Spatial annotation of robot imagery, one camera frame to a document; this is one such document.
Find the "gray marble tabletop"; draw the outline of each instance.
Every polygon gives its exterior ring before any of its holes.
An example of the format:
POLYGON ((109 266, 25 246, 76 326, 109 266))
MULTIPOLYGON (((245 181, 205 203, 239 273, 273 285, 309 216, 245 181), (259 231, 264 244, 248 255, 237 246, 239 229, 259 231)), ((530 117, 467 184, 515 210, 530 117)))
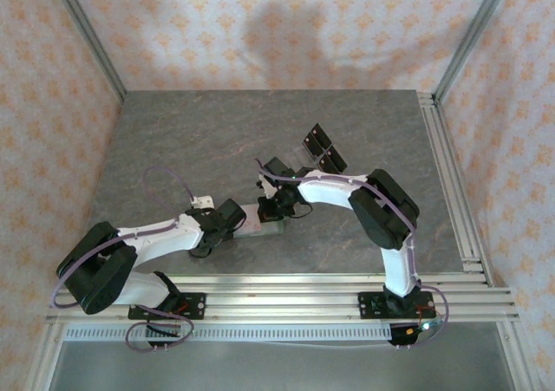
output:
MULTIPOLYGON (((416 92, 404 90, 173 91, 127 96, 90 224, 116 227, 171 218, 142 191, 143 171, 167 166, 198 196, 216 205, 233 198, 257 202, 253 159, 305 163, 303 137, 319 122, 349 165, 345 174, 388 171, 421 209, 416 239, 420 273, 462 270, 416 92)), ((176 210, 185 191, 162 173, 149 184, 176 210)), ((167 274, 288 274, 383 272, 380 250, 352 211, 315 205, 306 218, 288 220, 282 234, 234 239, 205 259, 178 251, 140 270, 167 274)))

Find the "black mounting plate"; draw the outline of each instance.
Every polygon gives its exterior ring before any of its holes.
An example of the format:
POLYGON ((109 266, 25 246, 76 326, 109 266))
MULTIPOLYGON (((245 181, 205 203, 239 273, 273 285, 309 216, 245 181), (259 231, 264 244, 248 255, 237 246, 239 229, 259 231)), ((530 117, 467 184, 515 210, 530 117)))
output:
MULTIPOLYGON (((191 320, 203 320, 205 318, 206 310, 206 294, 205 293, 180 293, 181 306, 186 304, 186 307, 179 313, 191 320)), ((140 307, 129 307, 127 313, 129 320, 168 320, 168 317, 154 315, 140 307)))
POLYGON ((316 124, 304 137, 303 146, 317 167, 324 173, 341 174, 347 168, 347 163, 333 147, 330 137, 324 132, 320 124, 316 124))
POLYGON ((428 291, 419 291, 414 306, 404 312, 393 312, 386 303, 385 294, 380 291, 358 293, 358 309, 361 319, 418 319, 418 308, 422 309, 422 319, 435 319, 434 296, 428 291))

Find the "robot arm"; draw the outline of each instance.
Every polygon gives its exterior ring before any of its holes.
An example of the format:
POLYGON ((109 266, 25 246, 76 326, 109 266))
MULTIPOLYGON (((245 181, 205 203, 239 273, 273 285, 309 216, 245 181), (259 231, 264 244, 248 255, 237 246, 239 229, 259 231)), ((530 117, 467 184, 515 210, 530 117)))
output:
POLYGON ((228 199, 218 209, 192 208, 176 219, 138 228, 114 228, 108 222, 94 225, 58 266, 66 271, 94 248, 117 239, 71 271, 65 281, 71 295, 88 315, 112 304, 141 304, 169 312, 180 306, 180 293, 161 272, 140 274, 138 265, 175 251, 188 250, 207 257, 246 219, 237 203, 228 199))
POLYGON ((362 186, 372 185, 383 193, 414 228, 420 213, 418 206, 389 174, 374 170, 369 176, 337 176, 309 169, 294 173, 274 158, 262 167, 259 178, 265 194, 265 199, 258 200, 261 221, 294 214, 293 206, 297 202, 327 203, 353 210, 370 240, 382 251, 387 292, 403 298, 415 289, 418 276, 412 262, 412 251, 408 248, 411 242, 409 228, 383 199, 362 186), (290 181, 273 179, 272 176, 285 177, 290 181))
MULTIPOLYGON (((411 297, 419 287, 408 236, 419 210, 387 173, 375 170, 369 176, 346 177, 307 168, 295 173, 274 158, 261 169, 259 186, 265 193, 258 199, 261 223, 294 216, 297 203, 328 203, 353 210, 370 240, 382 250, 388 306, 402 310, 412 305, 411 297), (403 221, 394 209, 408 220, 403 221)), ((175 220, 141 228, 116 229, 103 222, 95 225, 64 259, 57 275, 64 277, 77 260, 118 238, 118 242, 73 269, 65 281, 85 313, 98 313, 111 304, 142 304, 175 311, 180 307, 180 293, 171 281, 159 272, 144 275, 133 269, 174 251, 188 250, 194 257, 207 257, 214 247, 232 238, 234 229, 245 219, 241 206, 228 199, 218 209, 192 208, 175 220)))

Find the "robotic arm link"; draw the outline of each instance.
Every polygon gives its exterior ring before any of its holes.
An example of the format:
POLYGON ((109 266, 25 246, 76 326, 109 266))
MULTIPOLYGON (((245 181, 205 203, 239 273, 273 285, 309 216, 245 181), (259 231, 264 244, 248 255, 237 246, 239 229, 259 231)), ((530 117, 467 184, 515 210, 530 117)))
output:
MULTIPOLYGON (((340 176, 305 167, 294 172, 277 158, 265 165, 258 163, 258 187, 264 189, 264 197, 258 198, 261 223, 295 218, 296 204, 327 203, 352 210, 382 251, 388 309, 400 315, 415 307, 420 280, 415 273, 412 234, 420 211, 389 174, 376 169, 370 175, 340 176)), ((112 304, 175 312, 183 297, 169 278, 158 271, 146 275, 133 269, 174 251, 207 257, 232 238, 245 220, 241 206, 228 199, 217 209, 192 207, 176 219, 139 228, 116 229, 108 222, 99 223, 59 265, 56 291, 65 284, 88 315, 112 304), (108 247, 91 251, 106 242, 108 247)), ((57 305, 56 294, 52 303, 57 305)))

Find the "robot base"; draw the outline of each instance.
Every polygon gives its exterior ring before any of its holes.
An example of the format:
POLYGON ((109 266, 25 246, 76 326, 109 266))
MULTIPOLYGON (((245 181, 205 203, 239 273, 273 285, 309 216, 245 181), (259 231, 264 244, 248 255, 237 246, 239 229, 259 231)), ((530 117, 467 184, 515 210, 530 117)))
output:
MULTIPOLYGON (((205 318, 206 307, 206 294, 205 293, 182 293, 174 292, 160 305, 162 311, 168 311, 179 316, 186 317, 191 320, 203 320, 205 318), (172 307, 177 307, 175 310, 164 309, 166 302, 172 300, 172 307)), ((158 316, 149 313, 138 306, 130 306, 129 313, 127 313, 129 320, 172 320, 168 317, 158 316)))
POLYGON ((411 292, 411 305, 406 309, 392 310, 385 292, 358 293, 361 319, 435 319, 434 296, 428 291, 411 292))

